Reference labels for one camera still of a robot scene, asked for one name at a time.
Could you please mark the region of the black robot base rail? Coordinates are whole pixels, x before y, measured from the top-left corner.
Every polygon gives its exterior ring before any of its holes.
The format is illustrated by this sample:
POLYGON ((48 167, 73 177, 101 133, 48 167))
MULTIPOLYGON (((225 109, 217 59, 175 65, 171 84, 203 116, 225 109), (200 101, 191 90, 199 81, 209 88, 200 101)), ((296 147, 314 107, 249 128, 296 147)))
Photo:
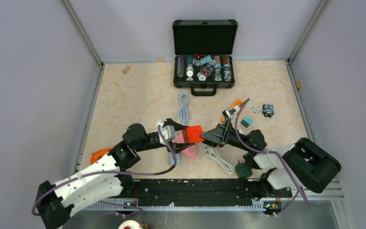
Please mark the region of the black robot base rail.
POLYGON ((263 198, 291 198, 289 188, 275 190, 258 179, 140 179, 127 184, 118 198, 143 207, 251 206, 263 198))

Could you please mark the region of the red cube socket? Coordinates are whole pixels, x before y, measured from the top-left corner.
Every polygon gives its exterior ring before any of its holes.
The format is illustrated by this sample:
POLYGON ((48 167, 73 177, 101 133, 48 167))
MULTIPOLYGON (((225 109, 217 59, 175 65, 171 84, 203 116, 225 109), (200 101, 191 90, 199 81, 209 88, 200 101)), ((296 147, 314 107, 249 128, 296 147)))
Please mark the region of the red cube socket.
POLYGON ((203 129, 201 125, 188 126, 182 131, 183 142, 197 144, 204 141, 202 137, 203 129))

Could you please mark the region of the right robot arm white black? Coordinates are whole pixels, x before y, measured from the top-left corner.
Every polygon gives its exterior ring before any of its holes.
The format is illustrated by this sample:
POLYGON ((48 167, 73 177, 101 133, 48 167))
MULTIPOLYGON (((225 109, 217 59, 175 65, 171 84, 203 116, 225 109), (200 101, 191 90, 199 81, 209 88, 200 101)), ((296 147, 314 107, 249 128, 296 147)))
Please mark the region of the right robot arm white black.
POLYGON ((244 135, 227 122, 203 132, 201 137, 209 146, 230 145, 247 151, 243 158, 250 169, 270 170, 260 184, 267 197, 285 187, 304 186, 322 193, 342 169, 337 159, 306 137, 292 145, 268 147, 261 130, 244 135))

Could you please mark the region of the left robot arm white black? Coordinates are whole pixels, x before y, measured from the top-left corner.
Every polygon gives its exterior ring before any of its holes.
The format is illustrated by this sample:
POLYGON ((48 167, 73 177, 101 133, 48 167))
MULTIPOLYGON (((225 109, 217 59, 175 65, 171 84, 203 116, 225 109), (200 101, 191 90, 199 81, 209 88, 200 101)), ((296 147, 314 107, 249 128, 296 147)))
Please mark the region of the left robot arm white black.
POLYGON ((166 147, 176 160, 176 153, 191 143, 173 143, 178 131, 187 129, 168 118, 147 133, 140 123, 130 125, 122 140, 100 159, 79 172, 54 183, 45 181, 38 187, 31 213, 40 217, 45 228, 57 229, 84 208, 106 198, 128 197, 133 193, 132 172, 127 170, 140 157, 137 152, 166 147))

